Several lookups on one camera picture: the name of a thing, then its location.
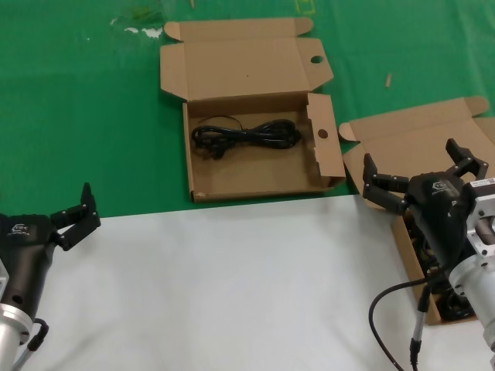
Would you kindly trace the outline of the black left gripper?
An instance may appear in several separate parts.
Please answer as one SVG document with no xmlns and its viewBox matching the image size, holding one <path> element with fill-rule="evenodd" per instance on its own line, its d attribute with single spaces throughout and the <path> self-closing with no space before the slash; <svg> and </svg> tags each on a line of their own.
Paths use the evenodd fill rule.
<svg viewBox="0 0 495 371">
<path fill-rule="evenodd" d="M 1 262 L 9 274 L 1 303 L 37 313 L 56 244 L 71 250 L 100 226 L 89 182 L 84 183 L 79 205 L 50 217 L 1 215 Z"/>
</svg>

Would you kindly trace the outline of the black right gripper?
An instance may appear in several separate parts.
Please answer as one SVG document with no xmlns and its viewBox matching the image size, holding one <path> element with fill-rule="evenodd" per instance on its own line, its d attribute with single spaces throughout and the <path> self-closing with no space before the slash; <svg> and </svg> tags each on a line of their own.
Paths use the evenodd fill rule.
<svg viewBox="0 0 495 371">
<path fill-rule="evenodd" d="M 453 138 L 445 149 L 454 162 L 452 167 L 446 172 L 417 175 L 410 181 L 379 173 L 371 155 L 365 154 L 363 197 L 392 213 L 404 213 L 408 208 L 440 265 L 455 267 L 466 244 L 467 216 L 460 202 L 464 181 L 460 178 L 471 173 L 484 179 L 488 164 Z"/>
</svg>

